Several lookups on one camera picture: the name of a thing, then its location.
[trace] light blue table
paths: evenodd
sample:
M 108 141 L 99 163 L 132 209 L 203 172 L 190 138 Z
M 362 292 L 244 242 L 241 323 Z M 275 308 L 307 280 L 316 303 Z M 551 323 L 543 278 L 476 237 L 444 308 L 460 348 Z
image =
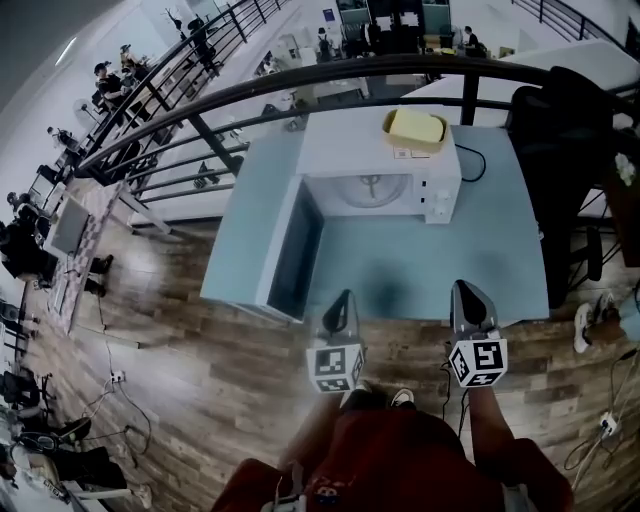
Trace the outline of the light blue table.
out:
M 487 171 L 476 183 L 462 183 L 451 223 L 327 219 L 308 308 L 326 308 L 350 288 L 360 316 L 448 319 L 451 286 L 465 279 L 493 300 L 502 320 L 549 315 L 538 228 L 506 132 L 454 126 L 453 134 L 457 144 L 484 154 Z M 463 176 L 477 176 L 480 157 L 458 154 Z
M 425 225 L 418 217 L 401 216 L 326 219 L 307 316 L 324 311 L 349 288 L 360 317 L 444 320 L 453 283 L 465 279 L 493 300 L 501 321 L 548 317 L 538 228 L 506 132 L 452 130 L 456 143 L 487 159 L 485 176 L 461 185 L 452 222 Z M 207 269 L 204 298 L 252 305 L 275 209 L 300 151 L 300 134 L 267 139 L 252 144 L 243 165 Z M 480 157 L 458 153 L 463 176 L 477 176 Z

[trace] white wall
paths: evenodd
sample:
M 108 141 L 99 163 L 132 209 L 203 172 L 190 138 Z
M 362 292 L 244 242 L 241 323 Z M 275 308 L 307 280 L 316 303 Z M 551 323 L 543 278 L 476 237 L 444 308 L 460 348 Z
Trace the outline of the white wall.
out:
M 0 111 L 51 52 L 120 1 L 0 2 Z

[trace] white sneaker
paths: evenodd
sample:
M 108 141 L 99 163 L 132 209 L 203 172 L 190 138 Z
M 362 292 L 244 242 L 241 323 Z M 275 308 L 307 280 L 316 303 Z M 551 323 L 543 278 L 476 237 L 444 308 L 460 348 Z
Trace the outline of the white sneaker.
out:
M 582 304 L 578 311 L 576 311 L 576 316 L 573 320 L 573 325 L 575 326 L 576 332 L 573 337 L 573 348 L 578 354 L 584 353 L 591 346 L 591 342 L 585 338 L 585 332 L 587 327 L 591 325 L 591 314 L 593 312 L 593 308 L 591 304 L 585 303 Z
M 153 506 L 153 494 L 151 493 L 151 487 L 148 485 L 140 485 L 135 490 L 131 489 L 131 494 L 142 502 L 145 510 L 149 510 Z
M 413 391 L 410 389 L 401 389 L 396 393 L 396 396 L 391 400 L 391 407 L 398 407 L 400 404 L 404 402 L 415 402 L 413 398 Z
M 371 386 L 366 380 L 359 380 L 356 389 L 361 391 L 366 391 L 367 393 L 371 393 Z

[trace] yellow container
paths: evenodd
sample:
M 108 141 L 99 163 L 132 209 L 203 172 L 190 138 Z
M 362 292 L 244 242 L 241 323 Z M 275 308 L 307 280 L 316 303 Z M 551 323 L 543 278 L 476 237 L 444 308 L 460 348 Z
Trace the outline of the yellow container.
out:
M 442 148 L 445 138 L 448 136 L 449 132 L 449 123 L 447 123 L 446 119 L 440 116 L 429 114 L 431 117 L 435 117 L 442 122 L 444 130 L 442 131 L 442 139 L 440 139 L 438 142 L 425 142 L 423 140 L 401 137 L 399 135 L 391 135 L 391 133 L 389 133 L 391 131 L 391 125 L 396 118 L 396 112 L 396 109 L 389 112 L 385 116 L 384 122 L 382 123 L 382 131 L 384 131 L 384 133 L 386 134 L 385 138 L 387 139 L 387 142 L 389 142 L 389 144 L 392 144 L 393 146 L 396 146 L 398 148 L 413 149 L 415 151 L 425 151 L 427 153 L 437 153 L 438 151 L 440 151 L 440 148 Z

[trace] red shirt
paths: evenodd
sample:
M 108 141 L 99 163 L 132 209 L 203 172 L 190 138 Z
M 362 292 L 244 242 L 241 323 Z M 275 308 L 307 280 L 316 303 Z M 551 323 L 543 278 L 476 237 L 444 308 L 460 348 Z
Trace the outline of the red shirt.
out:
M 337 422 L 317 468 L 304 468 L 307 511 L 502 511 L 502 484 L 525 484 L 540 512 L 571 510 L 566 479 L 528 439 L 513 441 L 481 473 L 451 428 L 412 410 L 354 411 Z M 259 511 L 291 490 L 291 475 L 256 460 L 243 462 L 213 512 Z

